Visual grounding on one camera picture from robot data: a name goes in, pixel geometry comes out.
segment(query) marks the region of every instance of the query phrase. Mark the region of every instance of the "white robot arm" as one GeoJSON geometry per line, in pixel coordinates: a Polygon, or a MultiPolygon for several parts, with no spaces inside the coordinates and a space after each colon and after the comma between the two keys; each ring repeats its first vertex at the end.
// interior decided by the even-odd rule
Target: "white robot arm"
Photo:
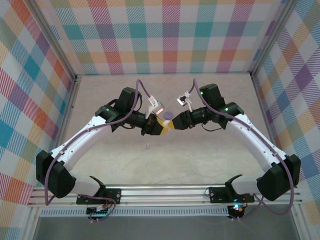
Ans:
{"type": "Polygon", "coordinates": [[[276,200],[291,189],[288,173],[285,171],[283,163],[289,170],[293,186],[298,184],[301,161],[296,155],[288,156],[273,145],[252,124],[236,103],[226,104],[216,84],[209,84],[199,89],[195,80],[193,83],[206,106],[180,113],[168,126],[177,130],[185,130],[193,128],[197,124],[213,121],[224,130],[237,136],[264,172],[262,175],[237,175],[231,178],[225,183],[225,190],[218,189],[218,194],[211,192],[212,196],[219,196],[215,199],[217,202],[219,200],[233,202],[241,195],[251,196],[253,194],[262,194],[270,201],[276,200]]]}
{"type": "Polygon", "coordinates": [[[133,88],[124,88],[119,99],[100,107],[95,116],[68,141],[49,153],[43,150],[36,156],[36,179],[45,185],[45,188],[47,187],[56,198],[63,198],[69,193],[80,196],[106,197],[104,196],[105,186],[98,179],[93,176],[78,177],[71,175],[70,171],[94,144],[114,132],[118,127],[129,124],[131,128],[140,128],[142,135],[163,135],[168,131],[161,119],[153,112],[153,108],[147,113],[148,116],[133,111],[126,120],[118,121],[123,119],[132,109],[135,93],[136,90],[133,88]]]}

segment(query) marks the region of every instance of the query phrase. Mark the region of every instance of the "metal frame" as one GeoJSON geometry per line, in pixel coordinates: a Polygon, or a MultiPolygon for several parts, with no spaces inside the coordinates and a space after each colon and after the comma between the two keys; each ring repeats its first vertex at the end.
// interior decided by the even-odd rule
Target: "metal frame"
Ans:
{"type": "MultiPolygon", "coordinates": [[[[210,203],[205,196],[208,187],[223,187],[224,184],[188,184],[188,185],[106,185],[107,188],[121,189],[121,202],[117,204],[113,216],[228,216],[227,206],[230,203],[210,203]]],[[[31,209],[29,222],[23,239],[32,239],[39,217],[87,217],[87,207],[96,205],[77,205],[77,195],[69,194],[60,199],[54,199],[49,207],[45,206],[45,191],[36,187],[29,201],[31,209]]],[[[287,205],[290,193],[287,192],[276,201],[265,201],[269,205],[287,205]]],[[[294,189],[294,209],[301,209],[302,196],[298,188],[294,189]]],[[[301,212],[294,212],[294,220],[300,223],[303,219],[301,212]]],[[[312,240],[306,227],[297,227],[301,239],[312,240]]]]}
{"type": "Polygon", "coordinates": [[[287,23],[291,13],[295,9],[295,6],[297,5],[298,1],[299,0],[288,0],[286,5],[283,7],[279,19],[274,24],[271,35],[269,36],[265,46],[263,47],[260,55],[258,56],[258,59],[256,60],[256,63],[251,72],[251,75],[253,77],[257,75],[262,65],[264,64],[268,54],[270,53],[273,45],[277,41],[279,34],[285,27],[285,24],[287,23]]]}
{"type": "MultiPolygon", "coordinates": [[[[272,34],[270,35],[268,42],[266,43],[265,47],[263,48],[261,54],[259,55],[256,65],[254,66],[252,72],[251,72],[251,78],[254,80],[255,76],[257,75],[258,71],[262,67],[265,59],[267,58],[267,55],[269,54],[270,50],[272,49],[272,46],[276,42],[281,30],[285,26],[285,23],[287,22],[289,16],[291,15],[293,9],[295,8],[298,0],[289,0],[286,4],[286,6],[283,8],[281,12],[280,18],[275,23],[275,27],[273,29],[272,34]]],[[[70,92],[70,98],[68,101],[68,105],[66,107],[66,111],[63,117],[62,125],[60,128],[60,132],[58,133],[58,138],[56,141],[56,146],[59,146],[63,143],[65,135],[67,133],[70,117],[72,114],[72,110],[75,104],[75,100],[77,97],[77,93],[79,90],[79,84],[81,81],[81,78],[77,78],[77,74],[75,73],[73,67],[69,63],[66,55],[64,54],[64,51],[62,50],[60,44],[58,43],[57,39],[55,38],[54,33],[52,32],[51,27],[47,23],[46,19],[44,18],[41,10],[39,9],[37,3],[34,0],[25,0],[26,5],[28,6],[29,10],[35,17],[36,21],[38,22],[41,30],[43,31],[43,34],[46,36],[49,44],[57,54],[58,59],[61,61],[61,64],[63,65],[64,69],[67,71],[69,77],[73,79],[73,85],[71,87],[70,92]]],[[[262,115],[264,117],[264,121],[266,123],[266,127],[268,130],[269,138],[271,141],[273,141],[273,136],[270,131],[270,127],[267,123],[267,120],[265,119],[265,115],[262,115]]],[[[121,188],[122,189],[122,197],[121,197],[121,203],[117,205],[116,209],[118,212],[115,212],[115,216],[117,214],[135,214],[135,216],[140,214],[140,211],[131,213],[131,211],[128,213],[126,211],[123,213],[122,210],[134,210],[134,209],[156,209],[156,208],[162,208],[162,209],[196,209],[196,210],[204,210],[207,211],[210,209],[215,209],[215,212],[204,212],[200,213],[196,212],[195,215],[199,214],[208,214],[208,215],[214,215],[214,216],[226,216],[226,213],[224,212],[226,209],[226,206],[233,205],[234,203],[210,203],[209,198],[205,196],[205,190],[207,187],[221,187],[224,186],[223,184],[201,184],[201,185],[107,185],[107,188],[121,188]]],[[[305,215],[304,207],[303,207],[303,200],[302,196],[300,195],[300,191],[298,188],[294,189],[295,192],[295,198],[294,198],[294,204],[292,207],[292,215],[298,230],[298,233],[301,237],[301,239],[304,240],[313,240],[316,239],[315,235],[313,234],[313,231],[308,226],[308,221],[305,215]]],[[[267,204],[270,205],[287,205],[289,203],[290,194],[286,193],[283,196],[281,196],[276,201],[265,201],[267,204]]],[[[44,189],[36,187],[33,191],[33,194],[30,198],[29,203],[29,211],[26,211],[26,216],[24,216],[23,219],[25,219],[25,229],[23,233],[20,236],[20,239],[28,240],[33,239],[33,236],[35,234],[36,226],[39,220],[39,217],[47,216],[47,217],[62,217],[64,214],[62,211],[64,210],[77,210],[73,211],[74,217],[84,217],[87,216],[84,214],[84,209],[87,208],[88,205],[85,206],[79,206],[76,205],[76,199],[77,196],[75,194],[69,194],[68,196],[61,198],[61,199],[55,199],[52,201],[50,207],[45,206],[44,201],[44,189]],[[61,210],[60,212],[51,212],[49,210],[61,210]]],[[[257,205],[257,202],[249,203],[249,205],[257,205]]]]}
{"type": "Polygon", "coordinates": [[[55,142],[55,148],[58,147],[58,146],[61,146],[61,144],[63,144],[64,141],[65,141],[67,130],[68,130],[69,123],[70,123],[70,118],[71,118],[72,112],[74,110],[74,106],[75,106],[75,102],[76,102],[76,99],[77,99],[77,95],[78,95],[78,91],[79,91],[81,80],[82,80],[82,77],[80,76],[80,77],[77,77],[74,80],[74,82],[72,83],[70,96],[69,96],[68,103],[66,105],[66,109],[65,109],[65,112],[64,112],[62,124],[61,124],[59,132],[57,134],[57,139],[56,139],[56,142],[55,142]]]}
{"type": "Polygon", "coordinates": [[[253,78],[253,76],[251,74],[250,74],[250,77],[251,77],[251,81],[252,81],[252,85],[253,85],[253,88],[254,88],[254,91],[255,91],[256,98],[258,99],[259,107],[260,107],[260,110],[261,110],[261,113],[262,113],[262,117],[263,117],[263,121],[264,121],[264,124],[265,124],[265,127],[266,127],[266,131],[267,131],[268,136],[269,136],[269,140],[274,144],[275,143],[275,139],[274,139],[274,137],[272,135],[270,125],[268,124],[267,116],[264,114],[264,108],[262,106],[262,100],[261,100],[261,97],[259,95],[258,88],[257,88],[257,86],[255,84],[255,80],[254,80],[254,78],[253,78]]]}
{"type": "Polygon", "coordinates": [[[41,12],[38,4],[34,0],[25,0],[24,2],[29,8],[39,27],[41,28],[41,31],[48,40],[50,46],[54,50],[65,71],[71,79],[75,80],[77,78],[77,74],[71,66],[58,40],[56,39],[55,34],[52,32],[52,29],[48,24],[46,18],[44,17],[43,13],[41,12]]]}

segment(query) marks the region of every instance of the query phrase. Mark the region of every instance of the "table surface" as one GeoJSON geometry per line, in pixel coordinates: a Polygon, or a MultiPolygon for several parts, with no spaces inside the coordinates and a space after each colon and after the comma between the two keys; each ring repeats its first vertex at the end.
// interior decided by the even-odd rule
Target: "table surface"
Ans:
{"type": "MultiPolygon", "coordinates": [[[[268,136],[249,74],[228,73],[84,76],[66,137],[72,137],[87,124],[100,106],[118,98],[123,88],[135,88],[137,79],[164,104],[165,111],[176,116],[188,109],[179,105],[176,98],[191,88],[193,78],[197,79],[199,87],[217,84],[225,102],[236,102],[251,122],[268,136]]],[[[149,102],[141,87],[139,90],[144,113],[149,102]]],[[[190,99],[194,108],[203,107],[196,91],[190,99]]],[[[220,126],[210,122],[205,127],[220,126]]],[[[184,131],[170,129],[161,136],[141,136],[138,128],[118,128],[91,148],[72,173],[95,176],[105,184],[219,184],[238,174],[255,175],[262,170],[231,133],[225,130],[207,132],[197,125],[184,131]]]]}
{"type": "MultiPolygon", "coordinates": [[[[272,207],[282,212],[287,206],[272,207]]],[[[262,206],[240,222],[226,216],[110,216],[90,224],[86,217],[40,217],[33,239],[298,240],[300,237],[291,213],[277,216],[262,206]]]]}

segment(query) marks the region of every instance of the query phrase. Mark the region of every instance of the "plaid wall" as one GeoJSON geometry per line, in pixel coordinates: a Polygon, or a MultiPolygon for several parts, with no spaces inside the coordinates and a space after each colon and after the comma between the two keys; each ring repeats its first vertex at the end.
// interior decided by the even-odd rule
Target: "plaid wall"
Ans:
{"type": "Polygon", "coordinates": [[[255,84],[276,144],[301,158],[300,188],[320,238],[320,0],[300,0],[255,84]]]}
{"type": "Polygon", "coordinates": [[[80,73],[149,74],[247,72],[279,17],[270,11],[285,1],[49,0],[51,9],[37,2],[80,73]]]}
{"type": "Polygon", "coordinates": [[[262,41],[260,42],[259,48],[255,52],[253,60],[252,60],[250,67],[248,69],[248,72],[251,72],[253,70],[253,68],[255,67],[257,59],[259,58],[262,49],[264,49],[266,43],[268,42],[268,39],[269,39],[271,33],[273,32],[274,27],[276,26],[275,23],[279,19],[281,12],[287,3],[288,3],[288,0],[281,0],[281,3],[279,4],[279,6],[274,14],[272,21],[270,22],[270,25],[268,26],[268,28],[262,38],[262,41]]]}
{"type": "Polygon", "coordinates": [[[0,6],[0,239],[19,237],[36,181],[35,155],[52,149],[72,81],[23,0],[0,6]]]}

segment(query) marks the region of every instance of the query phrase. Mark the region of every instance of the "yellow object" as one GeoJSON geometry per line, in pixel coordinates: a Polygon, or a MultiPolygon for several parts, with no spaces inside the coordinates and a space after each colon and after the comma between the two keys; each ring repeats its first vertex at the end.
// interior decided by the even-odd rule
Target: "yellow object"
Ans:
{"type": "Polygon", "coordinates": [[[168,132],[169,128],[168,128],[166,125],[164,125],[164,122],[162,121],[161,118],[157,117],[156,120],[157,120],[157,122],[163,127],[160,135],[166,134],[166,133],[168,132]]]}
{"type": "Polygon", "coordinates": [[[168,123],[168,127],[171,129],[175,129],[174,123],[172,121],[168,123]]]}

